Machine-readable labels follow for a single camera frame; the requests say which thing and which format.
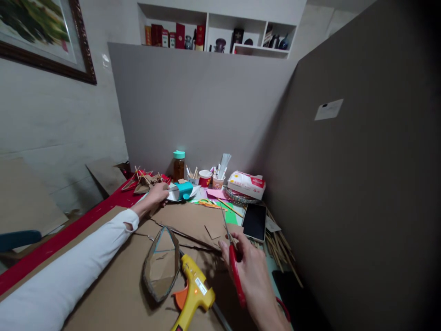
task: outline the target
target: red scissors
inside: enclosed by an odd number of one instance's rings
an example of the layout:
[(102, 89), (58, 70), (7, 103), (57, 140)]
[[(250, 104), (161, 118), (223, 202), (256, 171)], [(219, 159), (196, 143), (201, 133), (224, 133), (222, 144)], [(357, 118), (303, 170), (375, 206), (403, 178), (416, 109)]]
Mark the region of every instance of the red scissors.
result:
[[(230, 266), (231, 266), (231, 270), (233, 271), (234, 284), (236, 285), (237, 296), (239, 297), (240, 307), (245, 308), (247, 306), (247, 300), (245, 299), (245, 294), (243, 293), (242, 290), (242, 285), (240, 283), (240, 278), (239, 278), (239, 270), (237, 268), (237, 263), (242, 260), (242, 257), (240, 256), (240, 252), (237, 250), (234, 241), (232, 240), (231, 234), (228, 231), (224, 209), (222, 208), (221, 210), (222, 210), (222, 216), (224, 217), (226, 234), (228, 235), (228, 240), (230, 241)], [(289, 316), (289, 312), (286, 309), (285, 305), (278, 297), (276, 297), (276, 300), (282, 306), (285, 312), (286, 319), (288, 320), (289, 323), (291, 323), (291, 317)]]

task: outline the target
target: plastic bottle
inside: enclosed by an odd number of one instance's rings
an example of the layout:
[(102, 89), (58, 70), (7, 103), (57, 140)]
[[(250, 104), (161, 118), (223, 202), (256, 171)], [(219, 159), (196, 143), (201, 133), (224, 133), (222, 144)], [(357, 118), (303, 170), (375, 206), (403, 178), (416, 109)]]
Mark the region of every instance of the plastic bottle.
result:
[(185, 152), (175, 151), (173, 152), (175, 160), (173, 161), (173, 180), (177, 182), (179, 179), (184, 179), (185, 168)]

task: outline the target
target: cup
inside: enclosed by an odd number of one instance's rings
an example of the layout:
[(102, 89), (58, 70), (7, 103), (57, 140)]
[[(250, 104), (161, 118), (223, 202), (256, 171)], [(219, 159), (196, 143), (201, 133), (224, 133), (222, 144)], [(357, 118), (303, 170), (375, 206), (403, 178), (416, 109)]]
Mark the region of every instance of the cup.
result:
[(211, 180), (212, 175), (213, 174), (209, 170), (201, 170), (199, 172), (199, 176), (200, 176), (199, 185), (204, 188), (208, 187), (208, 185), (210, 184), (210, 180)]
[(193, 184), (193, 185), (199, 185), (198, 183), (199, 183), (199, 180), (197, 180), (197, 179), (193, 179), (193, 178), (190, 178), (190, 176), (188, 176), (187, 175), (187, 181), (189, 181), (191, 184)]
[(216, 179), (216, 177), (213, 177), (213, 189), (222, 189), (224, 180), (225, 180), (225, 175), (222, 177), (222, 179)]

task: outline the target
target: green paper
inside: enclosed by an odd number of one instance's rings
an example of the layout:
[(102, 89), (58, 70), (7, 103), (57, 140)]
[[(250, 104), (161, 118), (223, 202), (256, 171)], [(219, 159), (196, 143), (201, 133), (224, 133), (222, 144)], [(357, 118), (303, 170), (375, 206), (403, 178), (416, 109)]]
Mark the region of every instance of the green paper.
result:
[[(226, 204), (226, 205), (230, 206), (231, 208), (233, 208), (233, 204), (230, 203), (230, 202), (222, 202), (221, 205), (223, 205), (223, 204)], [(223, 207), (228, 210), (228, 211), (225, 211), (225, 222), (227, 222), (228, 224), (238, 225), (236, 213), (231, 211), (231, 210), (229, 210), (225, 206), (223, 206)]]

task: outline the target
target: yellow glue gun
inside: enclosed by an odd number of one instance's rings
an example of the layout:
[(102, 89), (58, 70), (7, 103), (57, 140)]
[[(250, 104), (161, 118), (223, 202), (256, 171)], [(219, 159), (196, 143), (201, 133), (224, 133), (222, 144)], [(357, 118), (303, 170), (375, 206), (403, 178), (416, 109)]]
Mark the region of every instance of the yellow glue gun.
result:
[(187, 278), (187, 286), (174, 294), (176, 303), (182, 311), (172, 331), (188, 330), (196, 309), (202, 307), (207, 311), (215, 303), (215, 292), (212, 288), (207, 289), (204, 284), (206, 277), (193, 259), (187, 254), (182, 255), (181, 252), (181, 261), (182, 271)]

